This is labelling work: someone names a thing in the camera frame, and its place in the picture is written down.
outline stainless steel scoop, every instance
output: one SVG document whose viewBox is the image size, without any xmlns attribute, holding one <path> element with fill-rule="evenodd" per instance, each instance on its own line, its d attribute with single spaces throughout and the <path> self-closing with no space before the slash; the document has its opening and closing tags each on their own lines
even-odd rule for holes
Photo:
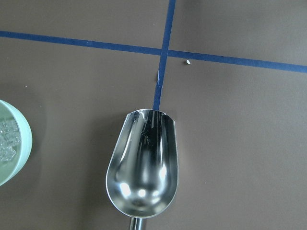
<svg viewBox="0 0 307 230">
<path fill-rule="evenodd" d="M 113 205 L 131 217 L 130 230 L 164 211 L 178 185 L 175 122 L 165 113 L 141 109 L 127 115 L 106 174 Z"/>
</svg>

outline blue tape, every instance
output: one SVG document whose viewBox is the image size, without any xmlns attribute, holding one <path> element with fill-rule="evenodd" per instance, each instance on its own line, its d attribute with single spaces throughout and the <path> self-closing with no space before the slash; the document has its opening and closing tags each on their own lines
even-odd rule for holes
<svg viewBox="0 0 307 230">
<path fill-rule="evenodd" d="M 175 12 L 175 4 L 176 0 L 170 0 L 168 4 L 167 16 L 166 16 L 166 23 L 164 29 L 164 37 L 160 55 L 160 63 L 159 63 L 159 71 L 158 71 L 158 81 L 155 87 L 154 99 L 153 99 L 153 109 L 159 110 L 160 101 L 161 101 L 161 94 L 162 94 L 162 87 L 164 82 L 164 73 L 168 55 L 168 48 L 169 48 L 169 41 L 171 37 L 172 31 L 172 24 Z"/>
<path fill-rule="evenodd" d="M 174 57 L 174 58 L 212 61 L 212 62 L 219 62 L 219 63 L 226 63 L 226 64 L 235 64 L 235 65 L 242 65 L 242 66 L 252 66 L 252 67 L 259 67 L 259 68 L 278 69 L 278 70 L 286 70 L 286 71 L 292 71 L 292 72 L 307 73 L 307 66 L 286 64 L 286 63 L 280 63 L 280 62 L 261 61 L 261 60 L 238 58 L 238 57 L 224 57 L 224 56 L 218 56 L 218 55 L 190 53 L 190 52 L 175 51 L 175 50 L 169 50 L 168 56 Z"/>
<path fill-rule="evenodd" d="M 106 42 L 95 42 L 89 40 L 79 40 L 73 38 L 53 37 L 53 36 L 45 36 L 37 34 L 24 34 L 24 33 L 16 33 L 9 31 L 0 31 L 0 37 L 17 38 L 23 40 L 49 42 L 49 43 L 65 44 L 72 46 L 85 46 L 85 47 L 92 47 L 99 49 L 120 50 L 120 51 L 127 51 L 133 53 L 141 53 L 141 54 L 151 54 L 151 55 L 161 54 L 161 49 L 157 48 L 130 46 L 130 45 L 122 45 L 122 44 L 106 43 Z"/>
</svg>

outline light green bowl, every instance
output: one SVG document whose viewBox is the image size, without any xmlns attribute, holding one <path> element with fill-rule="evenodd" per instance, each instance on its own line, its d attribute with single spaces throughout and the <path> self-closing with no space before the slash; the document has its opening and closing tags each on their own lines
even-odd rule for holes
<svg viewBox="0 0 307 230">
<path fill-rule="evenodd" d="M 32 133 L 25 117 L 14 106 L 0 100 L 0 119 L 15 119 L 19 133 L 20 144 L 16 155 L 11 161 L 0 162 L 0 186 L 14 177 L 29 158 L 32 147 Z"/>
</svg>

